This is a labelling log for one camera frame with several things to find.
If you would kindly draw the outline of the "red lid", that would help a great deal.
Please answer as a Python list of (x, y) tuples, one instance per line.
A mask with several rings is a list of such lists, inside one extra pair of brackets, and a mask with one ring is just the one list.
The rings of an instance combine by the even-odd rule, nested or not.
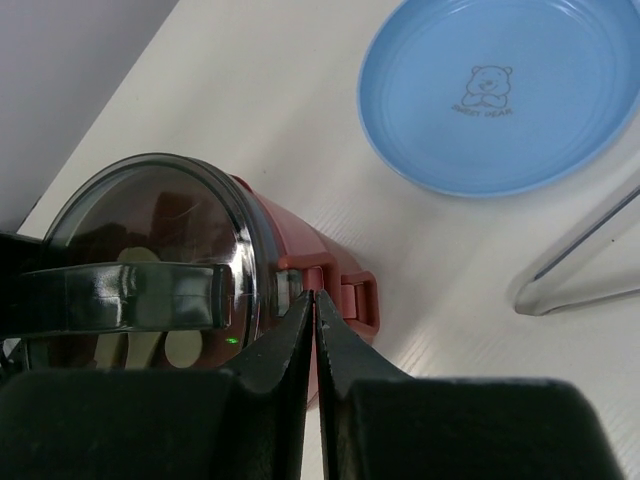
[[(128, 247), (145, 247), (159, 261), (188, 264), (220, 263), (237, 250), (231, 219), (211, 194), (188, 191), (156, 193), (132, 199), (104, 197), (92, 207), (70, 240), (75, 263), (117, 261)], [(199, 331), (203, 351), (194, 366), (213, 368), (236, 355), (245, 333), (240, 314), (224, 330)]]

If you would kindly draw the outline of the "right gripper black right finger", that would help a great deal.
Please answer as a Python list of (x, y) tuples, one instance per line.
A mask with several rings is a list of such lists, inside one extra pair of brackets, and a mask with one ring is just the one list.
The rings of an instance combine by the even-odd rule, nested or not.
[(594, 408), (572, 384), (414, 378), (315, 296), (328, 479), (620, 479)]

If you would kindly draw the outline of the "red steel bowl with handle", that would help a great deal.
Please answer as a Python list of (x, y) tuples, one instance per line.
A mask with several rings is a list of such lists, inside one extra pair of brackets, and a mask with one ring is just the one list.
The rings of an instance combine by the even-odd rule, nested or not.
[(350, 328), (372, 343), (380, 329), (375, 276), (363, 269), (344, 247), (258, 194), (240, 177), (234, 180), (257, 200), (274, 230), (279, 249), (278, 268), (300, 271), (303, 286), (308, 289), (325, 289)]

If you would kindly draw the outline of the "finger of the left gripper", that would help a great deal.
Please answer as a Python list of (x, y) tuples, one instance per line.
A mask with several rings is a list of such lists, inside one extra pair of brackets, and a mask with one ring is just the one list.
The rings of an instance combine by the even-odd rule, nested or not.
[(67, 286), (61, 270), (38, 268), (42, 242), (1, 234), (1, 338), (36, 338), (68, 330)]

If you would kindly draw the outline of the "long metal tongs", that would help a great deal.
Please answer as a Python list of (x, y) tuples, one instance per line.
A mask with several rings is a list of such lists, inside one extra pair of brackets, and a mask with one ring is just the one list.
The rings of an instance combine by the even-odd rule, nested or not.
[(518, 291), (516, 313), (543, 317), (639, 296), (639, 183), (610, 197)]

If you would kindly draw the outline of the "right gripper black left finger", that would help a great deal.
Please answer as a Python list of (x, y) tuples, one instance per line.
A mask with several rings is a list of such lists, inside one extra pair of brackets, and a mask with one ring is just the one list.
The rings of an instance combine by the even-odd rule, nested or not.
[(5, 479), (296, 479), (313, 297), (213, 370), (48, 370), (1, 392)]

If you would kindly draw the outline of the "grey lid with handle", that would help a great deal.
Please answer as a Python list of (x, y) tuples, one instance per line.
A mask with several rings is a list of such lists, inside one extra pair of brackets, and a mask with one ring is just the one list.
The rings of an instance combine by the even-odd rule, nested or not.
[(247, 186), (202, 161), (143, 154), (87, 181), (6, 284), (28, 370), (204, 369), (278, 326), (298, 270)]

